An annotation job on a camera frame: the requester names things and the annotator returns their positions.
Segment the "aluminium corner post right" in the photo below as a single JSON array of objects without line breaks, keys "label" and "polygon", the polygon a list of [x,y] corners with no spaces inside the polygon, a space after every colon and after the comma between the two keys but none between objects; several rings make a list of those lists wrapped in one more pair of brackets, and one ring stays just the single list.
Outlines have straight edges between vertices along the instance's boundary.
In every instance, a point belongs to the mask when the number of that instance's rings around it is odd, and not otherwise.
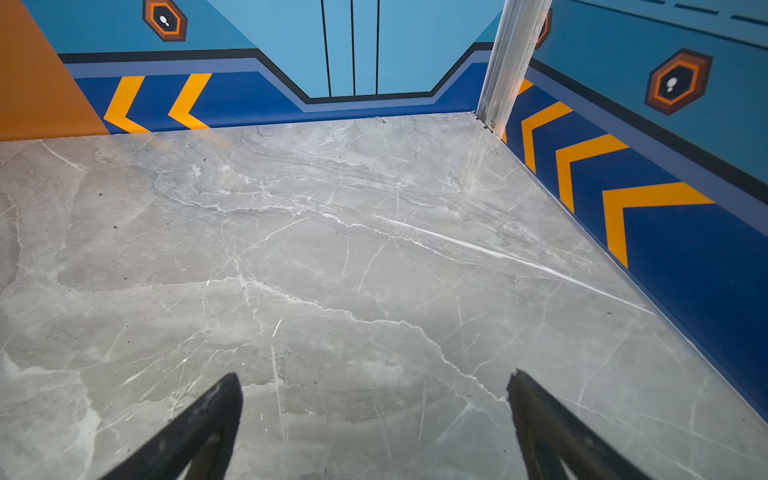
[{"label": "aluminium corner post right", "polygon": [[551,3],[507,0],[502,9],[476,109],[478,119],[498,139],[503,137]]}]

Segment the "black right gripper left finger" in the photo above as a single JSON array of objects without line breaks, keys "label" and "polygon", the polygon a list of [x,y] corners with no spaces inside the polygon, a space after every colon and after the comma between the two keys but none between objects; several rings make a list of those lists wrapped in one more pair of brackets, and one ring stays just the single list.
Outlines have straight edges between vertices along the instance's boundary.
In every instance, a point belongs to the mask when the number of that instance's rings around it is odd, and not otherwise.
[{"label": "black right gripper left finger", "polygon": [[228,373],[106,473],[106,479],[223,479],[243,408],[236,373]]}]

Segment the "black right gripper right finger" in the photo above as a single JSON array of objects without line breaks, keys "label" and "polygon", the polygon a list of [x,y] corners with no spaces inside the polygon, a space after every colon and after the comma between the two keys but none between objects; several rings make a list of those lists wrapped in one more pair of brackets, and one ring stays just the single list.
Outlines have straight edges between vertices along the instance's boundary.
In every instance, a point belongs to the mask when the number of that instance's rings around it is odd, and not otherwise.
[{"label": "black right gripper right finger", "polygon": [[507,386],[530,479],[646,479],[648,476],[570,412],[528,373]]}]

